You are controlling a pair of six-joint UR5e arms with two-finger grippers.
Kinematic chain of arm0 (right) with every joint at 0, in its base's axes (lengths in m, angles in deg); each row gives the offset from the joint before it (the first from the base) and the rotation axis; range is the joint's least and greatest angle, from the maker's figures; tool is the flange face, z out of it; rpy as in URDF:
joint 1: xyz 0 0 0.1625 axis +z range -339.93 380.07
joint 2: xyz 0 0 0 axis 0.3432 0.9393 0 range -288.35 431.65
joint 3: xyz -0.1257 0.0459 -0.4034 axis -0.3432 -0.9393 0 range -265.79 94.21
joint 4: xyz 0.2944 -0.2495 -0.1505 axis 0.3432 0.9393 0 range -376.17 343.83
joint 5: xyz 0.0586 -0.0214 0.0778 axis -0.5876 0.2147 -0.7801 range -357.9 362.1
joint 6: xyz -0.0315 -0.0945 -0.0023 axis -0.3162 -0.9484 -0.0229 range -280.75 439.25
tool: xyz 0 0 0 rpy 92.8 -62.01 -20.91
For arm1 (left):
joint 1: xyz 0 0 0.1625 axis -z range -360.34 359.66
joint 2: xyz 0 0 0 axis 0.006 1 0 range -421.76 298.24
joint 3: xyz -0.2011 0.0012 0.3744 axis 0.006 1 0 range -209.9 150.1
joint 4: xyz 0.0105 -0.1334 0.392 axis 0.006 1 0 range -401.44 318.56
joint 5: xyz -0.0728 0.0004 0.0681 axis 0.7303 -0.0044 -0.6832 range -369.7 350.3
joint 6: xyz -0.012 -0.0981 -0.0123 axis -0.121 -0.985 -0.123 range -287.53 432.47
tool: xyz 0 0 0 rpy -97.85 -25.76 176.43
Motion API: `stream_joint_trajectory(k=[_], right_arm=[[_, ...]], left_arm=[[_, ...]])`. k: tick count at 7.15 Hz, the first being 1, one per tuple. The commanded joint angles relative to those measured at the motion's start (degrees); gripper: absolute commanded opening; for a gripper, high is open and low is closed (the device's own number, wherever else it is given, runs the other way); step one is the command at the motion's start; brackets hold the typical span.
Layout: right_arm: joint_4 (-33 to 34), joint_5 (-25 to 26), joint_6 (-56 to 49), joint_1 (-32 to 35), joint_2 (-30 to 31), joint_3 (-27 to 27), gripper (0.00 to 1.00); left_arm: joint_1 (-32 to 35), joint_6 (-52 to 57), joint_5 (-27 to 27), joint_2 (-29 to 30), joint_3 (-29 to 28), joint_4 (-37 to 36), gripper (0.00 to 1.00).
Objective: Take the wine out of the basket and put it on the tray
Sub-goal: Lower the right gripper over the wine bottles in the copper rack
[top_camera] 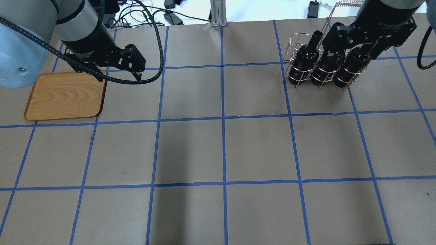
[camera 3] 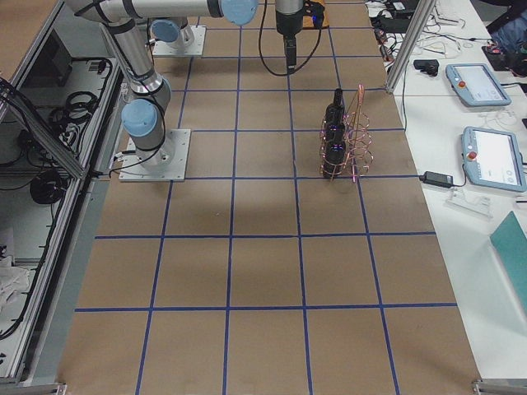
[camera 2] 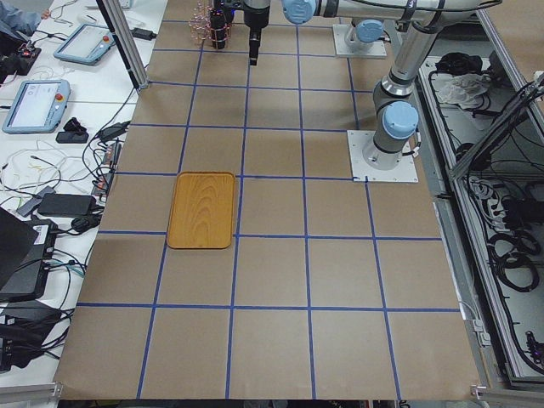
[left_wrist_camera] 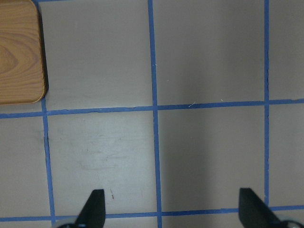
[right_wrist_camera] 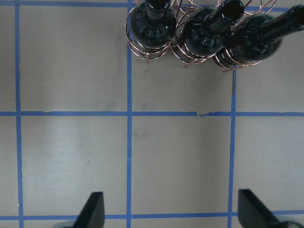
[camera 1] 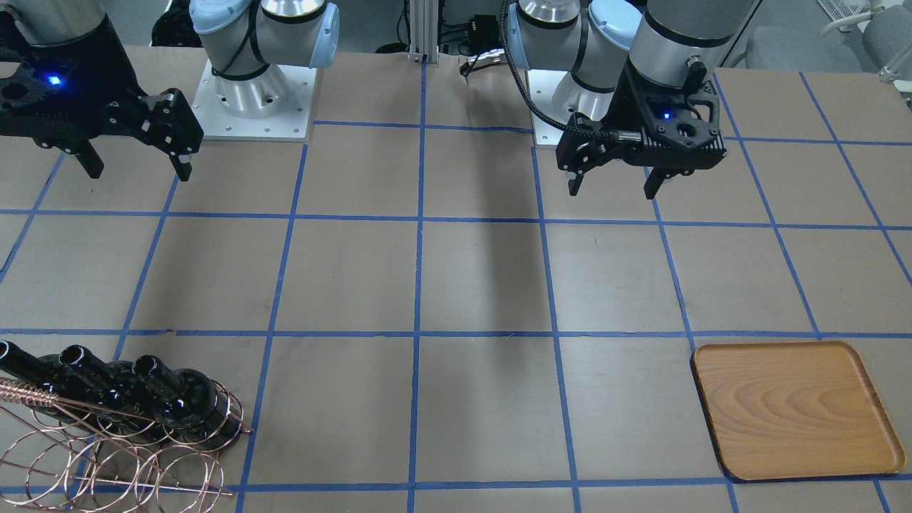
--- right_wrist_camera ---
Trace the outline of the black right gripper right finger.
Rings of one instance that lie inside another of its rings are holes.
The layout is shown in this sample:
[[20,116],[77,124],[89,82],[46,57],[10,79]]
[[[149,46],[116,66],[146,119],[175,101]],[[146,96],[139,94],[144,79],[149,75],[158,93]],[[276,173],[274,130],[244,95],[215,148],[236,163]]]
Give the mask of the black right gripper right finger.
[[279,228],[280,221],[249,189],[238,190],[238,220],[243,228]]

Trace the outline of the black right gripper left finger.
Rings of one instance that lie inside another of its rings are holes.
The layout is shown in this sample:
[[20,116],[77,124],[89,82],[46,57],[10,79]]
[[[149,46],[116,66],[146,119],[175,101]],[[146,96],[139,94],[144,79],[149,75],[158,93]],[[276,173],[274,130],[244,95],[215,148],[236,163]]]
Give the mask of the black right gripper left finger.
[[103,228],[105,224],[105,206],[103,192],[92,192],[77,217],[74,228]]

